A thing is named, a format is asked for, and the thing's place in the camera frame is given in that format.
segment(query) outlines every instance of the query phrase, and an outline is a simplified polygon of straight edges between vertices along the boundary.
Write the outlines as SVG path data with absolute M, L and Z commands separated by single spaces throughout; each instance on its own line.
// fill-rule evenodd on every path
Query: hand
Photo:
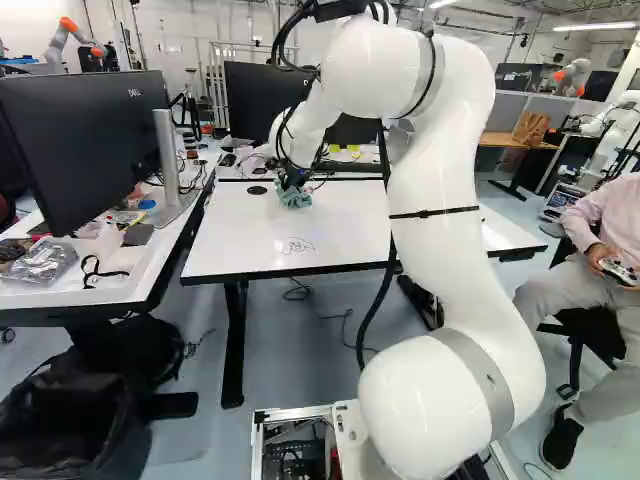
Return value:
M 602 273 L 602 267 L 598 265 L 598 262 L 603 258 L 619 256 L 616 250 L 605 245 L 604 243 L 594 243 L 585 253 L 587 255 L 587 263 L 589 265 L 589 269 L 593 273 L 595 273 L 596 275 L 600 275 L 601 277 L 604 277 L 604 273 Z

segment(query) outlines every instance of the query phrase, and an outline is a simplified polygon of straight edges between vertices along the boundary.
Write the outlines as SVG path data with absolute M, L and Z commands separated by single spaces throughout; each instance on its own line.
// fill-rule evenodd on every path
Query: green cloth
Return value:
M 280 198 L 280 205 L 286 208 L 298 209 L 311 206 L 311 194 L 300 187 L 291 186 L 284 190 L 280 179 L 274 180 L 276 192 Z

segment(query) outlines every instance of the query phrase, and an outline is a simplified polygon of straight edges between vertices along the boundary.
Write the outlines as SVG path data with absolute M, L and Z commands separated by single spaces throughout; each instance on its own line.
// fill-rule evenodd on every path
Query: ceiling light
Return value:
M 582 25 L 564 25 L 553 27 L 554 32 L 573 32 L 579 30 L 620 30 L 637 28 L 636 22 L 616 22 L 616 23 L 584 23 Z
M 456 3 L 459 0 L 438 0 L 437 2 L 433 2 L 429 5 L 431 10 L 435 10 L 436 8 L 446 7 L 447 5 L 451 5 L 452 3 Z

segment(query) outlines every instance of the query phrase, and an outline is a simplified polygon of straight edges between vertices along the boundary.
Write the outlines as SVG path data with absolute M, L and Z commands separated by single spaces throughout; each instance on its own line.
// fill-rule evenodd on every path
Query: monitor stand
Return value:
M 155 109 L 153 120 L 160 149 L 162 178 L 164 178 L 164 203 L 160 203 L 157 208 L 151 211 L 144 219 L 144 223 L 160 229 L 178 218 L 198 197 L 200 190 L 193 189 L 187 194 L 180 194 L 180 177 L 171 111 Z

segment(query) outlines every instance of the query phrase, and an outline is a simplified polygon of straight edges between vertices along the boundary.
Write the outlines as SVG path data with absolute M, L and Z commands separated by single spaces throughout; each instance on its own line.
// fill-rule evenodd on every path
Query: drawing on table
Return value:
M 291 255 L 292 253 L 302 253 L 307 250 L 315 251 L 316 247 L 308 240 L 300 237 L 289 237 L 287 243 L 282 246 L 283 255 Z

